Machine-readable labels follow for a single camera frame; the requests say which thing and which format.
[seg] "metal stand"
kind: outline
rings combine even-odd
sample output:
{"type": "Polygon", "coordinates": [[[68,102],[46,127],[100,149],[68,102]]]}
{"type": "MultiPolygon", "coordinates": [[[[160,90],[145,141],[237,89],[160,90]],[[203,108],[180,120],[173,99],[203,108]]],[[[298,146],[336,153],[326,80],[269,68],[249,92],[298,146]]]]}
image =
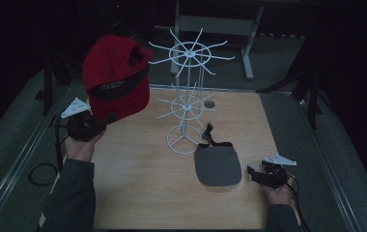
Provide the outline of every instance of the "metal stand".
{"type": "Polygon", "coordinates": [[[175,65],[179,67],[176,73],[176,86],[172,84],[172,88],[176,92],[176,97],[172,101],[162,100],[157,98],[159,101],[167,102],[171,105],[171,111],[163,114],[157,118],[163,118],[168,115],[175,115],[177,118],[181,120],[178,126],[175,126],[167,133],[167,144],[171,150],[178,154],[192,154],[196,151],[196,146],[202,142],[202,135],[195,127],[188,124],[190,120],[196,120],[199,125],[204,128],[203,124],[199,120],[201,115],[205,110],[216,110],[214,108],[205,108],[204,101],[214,94],[211,94],[205,98],[202,97],[202,89],[203,89],[203,81],[205,71],[209,74],[215,75],[215,73],[211,72],[206,68],[206,64],[211,60],[211,58],[222,59],[222,60],[232,60],[235,57],[219,57],[212,56],[210,48],[215,46],[224,45],[227,42],[205,46],[201,43],[198,43],[199,38],[202,35],[202,29],[199,32],[198,37],[195,42],[180,42],[180,40],[174,35],[172,30],[170,30],[171,35],[177,41],[176,44],[172,47],[164,47],[155,45],[150,43],[150,45],[169,50],[169,58],[150,62],[150,64],[159,64],[166,61],[172,61],[175,65]],[[193,87],[190,86],[190,78],[191,78],[191,70],[192,68],[199,68],[198,72],[198,81],[194,84],[193,87]],[[187,85],[181,89],[180,87],[180,76],[183,73],[183,70],[187,69],[187,85]]]}
{"type": "MultiPolygon", "coordinates": [[[[196,32],[199,31],[200,28],[205,28],[205,32],[209,33],[247,36],[247,45],[241,50],[241,60],[243,62],[246,79],[252,80],[254,78],[249,53],[263,14],[263,6],[259,6],[254,19],[237,19],[181,14],[181,1],[176,0],[175,2],[175,36],[177,37],[180,31],[196,32]]],[[[171,74],[176,74],[177,69],[177,64],[172,63],[171,74]]]]}

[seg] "black strap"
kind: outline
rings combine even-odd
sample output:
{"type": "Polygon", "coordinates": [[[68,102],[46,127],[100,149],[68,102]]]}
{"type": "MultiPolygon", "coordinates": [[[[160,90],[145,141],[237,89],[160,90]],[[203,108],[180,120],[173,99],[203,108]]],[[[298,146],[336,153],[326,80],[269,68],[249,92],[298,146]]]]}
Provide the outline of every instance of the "black strap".
{"type": "Polygon", "coordinates": [[[198,146],[200,148],[208,148],[210,145],[213,147],[233,147],[234,145],[231,142],[221,142],[217,143],[213,141],[211,131],[213,130],[213,126],[211,123],[208,123],[207,129],[202,134],[202,139],[208,141],[208,144],[199,143],[198,146]]]}

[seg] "dark background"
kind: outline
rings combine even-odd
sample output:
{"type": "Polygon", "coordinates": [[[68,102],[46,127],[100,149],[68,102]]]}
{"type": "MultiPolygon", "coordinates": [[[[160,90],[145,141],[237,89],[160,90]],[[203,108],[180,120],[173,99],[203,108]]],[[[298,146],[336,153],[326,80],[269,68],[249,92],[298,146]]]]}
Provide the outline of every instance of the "dark background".
{"type": "MultiPolygon", "coordinates": [[[[182,2],[183,10],[195,15],[251,16],[234,5],[221,11],[219,4],[202,8],[211,1],[182,2]]],[[[0,118],[43,69],[46,53],[82,62],[99,36],[125,35],[129,24],[150,41],[154,25],[173,25],[174,9],[168,0],[0,1],[0,118]]],[[[267,2],[258,33],[306,37],[290,75],[321,73],[321,87],[367,169],[367,1],[267,2]]]]}

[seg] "cap display rack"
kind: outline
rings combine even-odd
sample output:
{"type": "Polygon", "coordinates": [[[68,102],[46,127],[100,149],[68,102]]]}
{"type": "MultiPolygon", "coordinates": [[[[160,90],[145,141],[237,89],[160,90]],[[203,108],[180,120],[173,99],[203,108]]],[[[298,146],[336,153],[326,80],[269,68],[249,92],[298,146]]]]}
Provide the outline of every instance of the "cap display rack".
{"type": "Polygon", "coordinates": [[[159,64],[163,62],[171,61],[178,66],[178,71],[175,74],[176,84],[172,84],[172,88],[176,92],[176,97],[173,100],[163,100],[157,98],[159,101],[170,104],[170,111],[158,116],[157,118],[163,118],[169,115],[174,115],[180,119],[180,123],[168,131],[166,140],[169,148],[174,152],[182,155],[193,154],[196,151],[196,146],[202,142],[202,135],[199,130],[190,125],[188,121],[195,120],[201,128],[205,128],[200,121],[201,115],[206,110],[217,110],[215,108],[207,108],[204,105],[205,100],[214,95],[208,95],[203,97],[203,82],[205,71],[211,75],[215,75],[211,72],[206,64],[211,59],[232,60],[235,57],[220,57],[213,56],[211,53],[212,47],[217,47],[226,44],[218,43],[209,46],[205,46],[199,43],[199,39],[202,35],[202,29],[200,30],[195,42],[181,42],[176,35],[170,30],[171,35],[175,38],[175,45],[172,47],[165,47],[149,43],[151,46],[165,49],[169,51],[169,57],[159,61],[150,62],[150,64],[159,64]],[[181,75],[186,73],[186,86],[180,85],[181,75]],[[198,80],[191,86],[192,74],[198,75],[198,80]],[[178,146],[182,143],[192,143],[195,146],[178,146]]]}

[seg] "person's left hand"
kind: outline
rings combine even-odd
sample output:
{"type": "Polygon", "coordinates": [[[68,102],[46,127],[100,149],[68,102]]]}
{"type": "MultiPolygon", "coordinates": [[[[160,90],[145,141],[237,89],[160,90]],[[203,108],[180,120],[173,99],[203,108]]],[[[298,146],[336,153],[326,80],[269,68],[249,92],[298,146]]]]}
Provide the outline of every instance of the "person's left hand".
{"type": "Polygon", "coordinates": [[[94,146],[105,134],[105,130],[88,142],[78,141],[70,136],[66,139],[67,158],[90,162],[93,159],[94,146]]]}

